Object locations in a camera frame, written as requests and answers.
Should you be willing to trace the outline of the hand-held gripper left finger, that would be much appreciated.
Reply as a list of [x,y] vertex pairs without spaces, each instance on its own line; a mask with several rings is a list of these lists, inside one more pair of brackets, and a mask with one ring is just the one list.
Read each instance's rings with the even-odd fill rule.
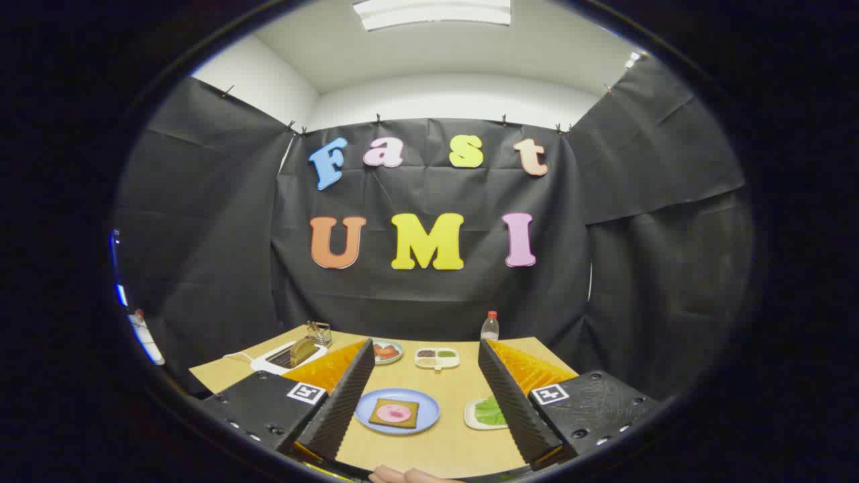
[[374,367],[373,340],[363,339],[285,375],[255,371],[201,407],[251,442],[311,462],[331,461]]

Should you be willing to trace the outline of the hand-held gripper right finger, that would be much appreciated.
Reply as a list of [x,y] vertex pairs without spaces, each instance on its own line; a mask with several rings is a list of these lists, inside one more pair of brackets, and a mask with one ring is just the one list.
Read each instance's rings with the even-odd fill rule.
[[605,371],[574,375],[500,341],[481,341],[478,366],[533,470],[619,440],[660,403]]

